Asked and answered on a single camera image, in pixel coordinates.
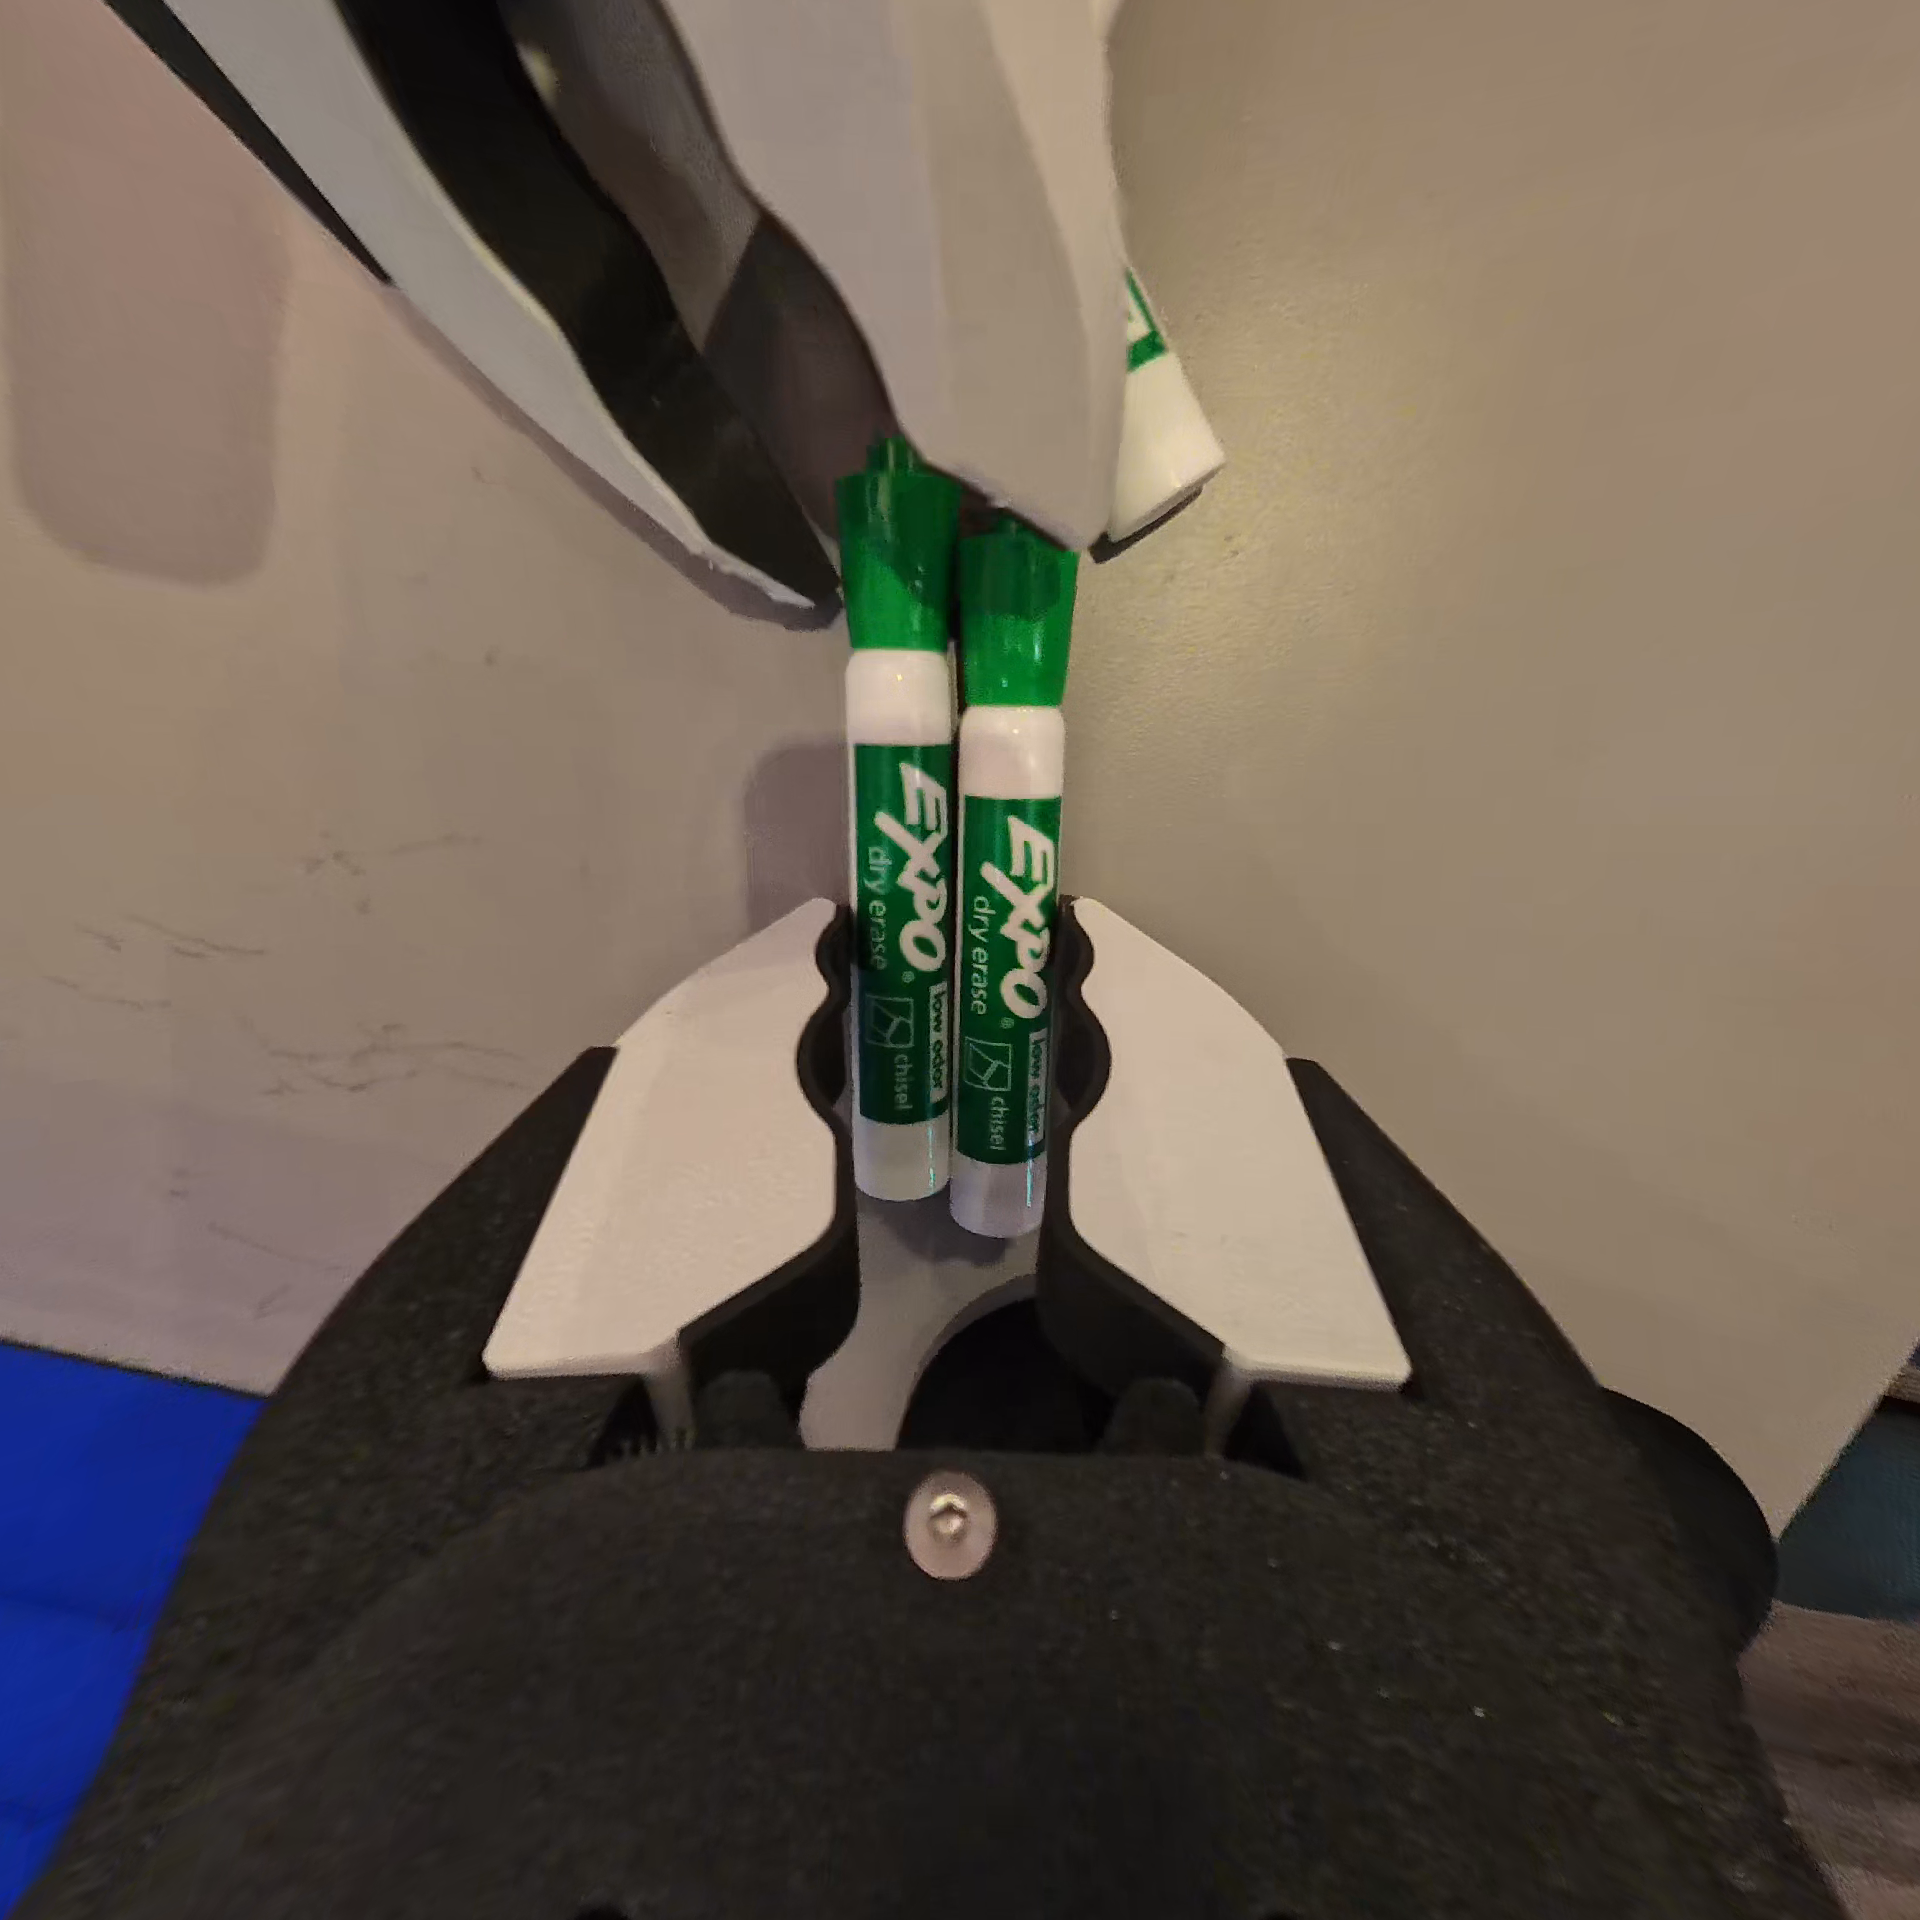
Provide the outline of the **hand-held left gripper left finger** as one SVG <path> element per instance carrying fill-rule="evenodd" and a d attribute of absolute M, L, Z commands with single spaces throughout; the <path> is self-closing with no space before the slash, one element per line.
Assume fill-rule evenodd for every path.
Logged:
<path fill-rule="evenodd" d="M 501 1309 L 494 1380 L 809 1380 L 860 1297 L 844 914 L 807 900 L 655 999 Z"/>

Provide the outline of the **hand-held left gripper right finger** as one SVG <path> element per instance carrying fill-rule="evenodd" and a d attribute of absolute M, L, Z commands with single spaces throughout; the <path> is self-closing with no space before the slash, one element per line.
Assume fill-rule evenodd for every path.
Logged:
<path fill-rule="evenodd" d="M 1104 904 L 1071 900 L 1059 934 L 1051 1346 L 1101 1393 L 1402 1390 L 1404 1344 L 1284 1047 Z"/>

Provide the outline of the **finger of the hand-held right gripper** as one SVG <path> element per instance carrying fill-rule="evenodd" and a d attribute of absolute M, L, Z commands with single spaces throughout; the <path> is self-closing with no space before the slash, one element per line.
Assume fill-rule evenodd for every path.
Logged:
<path fill-rule="evenodd" d="M 830 618 L 839 572 L 498 5 L 110 5 L 362 268 L 691 561 Z"/>
<path fill-rule="evenodd" d="M 915 449 L 1088 550 L 1110 523 L 1125 380 L 1099 9 L 664 12 L 734 174 L 833 286 Z"/>

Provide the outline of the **green dry-erase marker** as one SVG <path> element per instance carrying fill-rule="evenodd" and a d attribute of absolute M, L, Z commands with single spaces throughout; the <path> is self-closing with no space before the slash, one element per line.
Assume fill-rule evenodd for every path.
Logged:
<path fill-rule="evenodd" d="M 1110 545 L 1135 541 L 1179 513 L 1225 465 L 1225 447 L 1139 279 L 1127 273 L 1123 291 L 1127 373 Z"/>
<path fill-rule="evenodd" d="M 962 716 L 951 1211 L 1044 1214 L 1079 553 L 1015 516 L 960 543 Z"/>
<path fill-rule="evenodd" d="M 951 1180 L 962 490 L 903 437 L 837 489 L 852 654 L 852 1134 L 861 1194 L 922 1202 Z"/>

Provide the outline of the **blue plastic bin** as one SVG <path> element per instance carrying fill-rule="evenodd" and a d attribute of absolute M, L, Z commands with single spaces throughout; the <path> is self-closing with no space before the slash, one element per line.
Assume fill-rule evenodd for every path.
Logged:
<path fill-rule="evenodd" d="M 4 1344 L 3 1802 L 70 1817 L 211 1499 L 265 1403 Z"/>

